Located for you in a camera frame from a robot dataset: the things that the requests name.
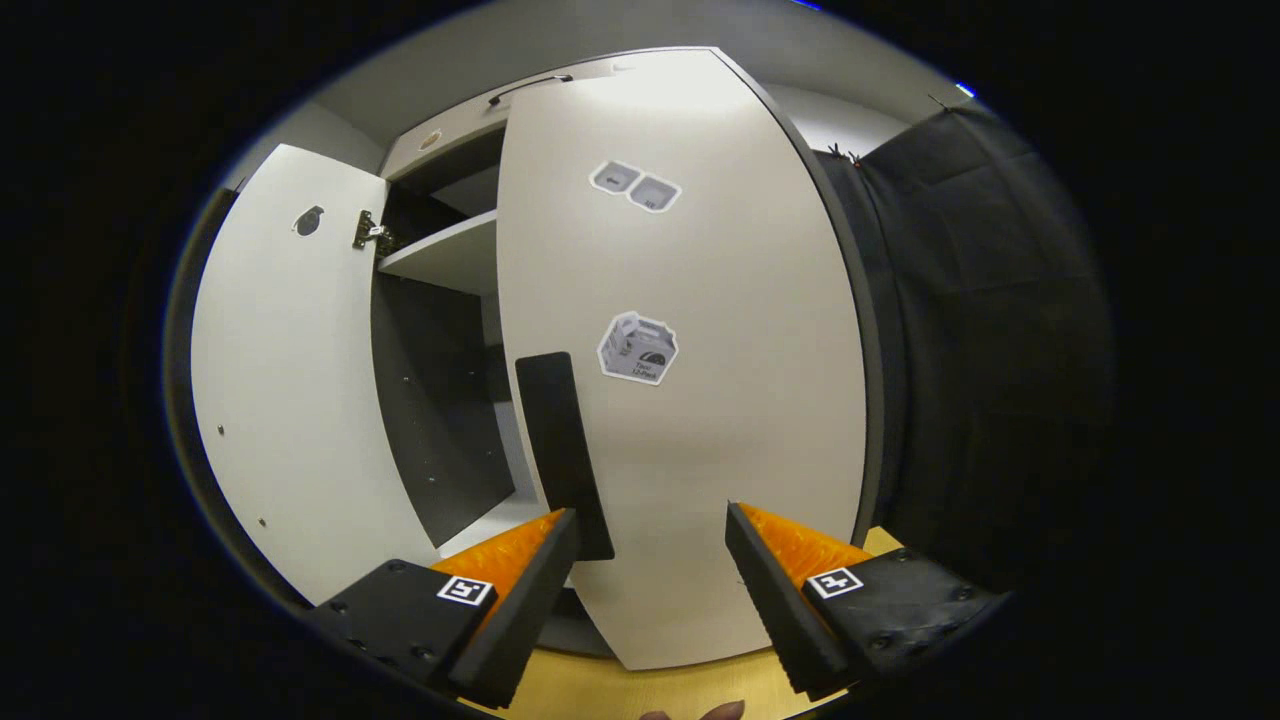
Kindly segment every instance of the sticker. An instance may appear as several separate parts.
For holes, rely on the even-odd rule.
[[[609,195],[626,193],[627,200],[634,205],[650,213],[667,211],[682,192],[680,186],[673,182],[617,160],[602,163],[588,176],[586,181],[591,183],[591,187]]]
[[[667,323],[636,311],[613,318],[596,348],[605,375],[652,386],[667,375],[677,352],[676,333]]]
[[[852,592],[863,587],[863,582],[850,573],[849,568],[841,568],[838,570],[814,575],[806,582],[813,585],[813,589],[818,591],[818,594],[820,594],[823,600],[836,597],[837,594],[844,594],[846,592]]]
[[[493,583],[454,575],[449,578],[448,583],[444,583],[444,587],[435,596],[462,605],[480,605],[490,589],[493,589]]]
[[[320,215],[324,214],[324,208],[315,205],[306,213],[298,215],[297,220],[293,220],[293,232],[306,237],[320,227]]]
[[[654,176],[645,176],[627,196],[650,213],[663,213],[680,197],[680,188]]]
[[[644,173],[622,163],[608,161],[591,173],[590,181],[594,187],[609,195],[621,195],[636,182]]]

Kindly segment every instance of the black curtain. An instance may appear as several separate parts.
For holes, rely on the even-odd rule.
[[[1015,587],[1106,507],[1093,475],[1115,370],[1088,229],[1034,149],[984,110],[819,160],[881,341],[874,521],[974,582]]]

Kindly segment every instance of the open cabinet door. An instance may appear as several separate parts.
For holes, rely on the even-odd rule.
[[[271,565],[320,603],[380,562],[439,560],[392,459],[374,382],[374,243],[387,183],[282,145],[214,241],[191,337],[200,436]]]
[[[517,364],[567,352],[616,551],[572,579],[632,670],[769,644],[724,548],[726,502],[849,538],[867,432],[858,316],[814,182],[737,74],[712,51],[682,55],[513,94],[498,188],[525,452],[543,462]],[[617,182],[598,186],[607,163]],[[648,177],[678,195],[646,195]],[[628,311],[675,332],[658,384],[602,369],[605,331]]]

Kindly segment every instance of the black handle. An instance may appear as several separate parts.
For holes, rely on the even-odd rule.
[[[516,87],[512,87],[509,90],[503,90],[498,95],[494,95],[493,97],[489,99],[489,106],[492,108],[492,106],[497,105],[498,102],[502,102],[502,96],[506,95],[506,94],[508,94],[508,92],[515,92],[515,91],[517,91],[517,90],[520,90],[522,87],[529,87],[530,85],[538,85],[539,82],[547,82],[549,79],[558,79],[561,82],[570,82],[570,81],[573,79],[573,76],[547,76],[547,77],[543,77],[543,78],[531,79],[531,81],[529,81],[529,82],[526,82],[524,85],[517,85]]]
[[[582,542],[579,560],[613,560],[568,352],[520,357],[516,382],[548,506],[577,510]]]

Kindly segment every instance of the black plastic bracket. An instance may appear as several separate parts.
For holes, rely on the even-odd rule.
[[[893,678],[966,634],[996,596],[911,550],[810,578],[805,600],[863,676]]]
[[[429,689],[507,707],[577,555],[577,514],[566,509],[479,634],[497,588],[403,560],[379,565],[306,619]]]
[[[415,682],[439,687],[498,600],[488,583],[465,583],[465,594],[451,596],[445,588],[458,580],[392,560],[307,612],[307,620]]]
[[[736,502],[724,544],[792,689],[809,700],[900,678],[961,642],[1010,597],[908,548],[815,575],[796,591]]]

